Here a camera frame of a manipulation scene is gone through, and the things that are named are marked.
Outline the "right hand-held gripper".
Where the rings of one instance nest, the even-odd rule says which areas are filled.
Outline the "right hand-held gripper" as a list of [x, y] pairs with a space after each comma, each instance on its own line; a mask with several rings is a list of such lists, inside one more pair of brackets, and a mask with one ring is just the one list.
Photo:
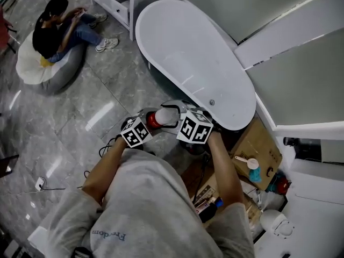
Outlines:
[[182, 100], [172, 104], [161, 104], [161, 107], [171, 109], [180, 115], [180, 119], [161, 128], [174, 128], [172, 134], [176, 139], [189, 144], [205, 144], [213, 129], [212, 117], [203, 108], [196, 107]]

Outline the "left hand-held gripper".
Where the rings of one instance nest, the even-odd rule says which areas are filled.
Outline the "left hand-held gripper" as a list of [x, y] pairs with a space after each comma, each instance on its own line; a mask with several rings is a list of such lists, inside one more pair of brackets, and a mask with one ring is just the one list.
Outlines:
[[120, 135], [130, 148], [143, 145], [161, 132], [160, 129], [151, 128], [147, 121], [147, 118], [156, 111], [157, 108], [147, 107], [124, 120]]

